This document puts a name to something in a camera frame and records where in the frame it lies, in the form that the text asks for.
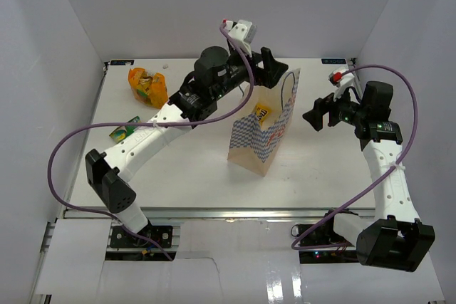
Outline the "green Fox's candy bag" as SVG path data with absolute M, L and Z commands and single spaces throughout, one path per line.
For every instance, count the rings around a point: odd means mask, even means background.
M 109 134 L 110 139 L 114 141 L 114 143 L 122 142 L 124 139 L 133 134 L 135 129 L 137 128 L 136 126 L 132 125 L 132 123 L 139 122 L 141 122 L 139 116 L 135 116 L 134 118 L 128 120 L 127 125 L 118 126 Z

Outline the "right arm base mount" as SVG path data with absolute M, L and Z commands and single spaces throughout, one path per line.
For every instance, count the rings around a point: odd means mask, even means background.
M 318 227 L 297 244 L 304 247 L 299 250 L 300 264 L 358 263 L 356 248 L 346 244 L 343 237 Z

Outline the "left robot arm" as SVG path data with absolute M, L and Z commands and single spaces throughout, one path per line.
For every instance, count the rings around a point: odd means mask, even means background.
M 145 127 L 140 127 L 104 152 L 96 149 L 85 156 L 88 184 L 108 212 L 127 227 L 126 238 L 134 246 L 150 240 L 150 222 L 128 184 L 135 173 L 168 142 L 196 128 L 217 110 L 217 102 L 243 82 L 273 88 L 287 71 L 269 48 L 252 56 L 211 46 L 201 52 L 194 69 L 179 90 L 170 96 Z

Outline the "orange chips bag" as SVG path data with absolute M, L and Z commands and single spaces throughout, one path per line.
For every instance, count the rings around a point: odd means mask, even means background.
M 144 105 L 160 109 L 169 99 L 165 76 L 145 68 L 133 68 L 128 83 L 134 97 Z

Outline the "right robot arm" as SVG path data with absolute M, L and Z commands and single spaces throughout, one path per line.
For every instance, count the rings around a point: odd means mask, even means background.
M 390 121 L 393 86 L 370 81 L 359 103 L 348 90 L 315 100 L 303 118 L 319 131 L 323 116 L 329 126 L 340 122 L 354 126 L 373 181 L 375 217 L 371 224 L 348 209 L 330 210 L 317 228 L 315 242 L 330 246 L 350 244 L 363 266 L 413 272 L 435 241 L 435 231 L 422 223 L 408 191 L 399 125 Z

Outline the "checkered paper bag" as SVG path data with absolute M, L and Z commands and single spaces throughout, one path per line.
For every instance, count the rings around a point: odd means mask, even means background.
M 247 104 L 232 125 L 227 161 L 265 176 L 291 124 L 301 70 L 285 72 L 279 83 L 269 89 L 256 85 Z M 272 113 L 259 124 L 254 110 L 257 103 Z

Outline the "yellow M&M's packet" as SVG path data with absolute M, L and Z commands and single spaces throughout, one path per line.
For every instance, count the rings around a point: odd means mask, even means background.
M 257 119 L 257 121 L 259 122 L 260 125 L 263 124 L 265 119 L 267 119 L 271 113 L 272 113 L 272 110 L 268 106 L 262 105 L 260 103 L 256 104 L 254 114 L 255 114 L 255 118 Z

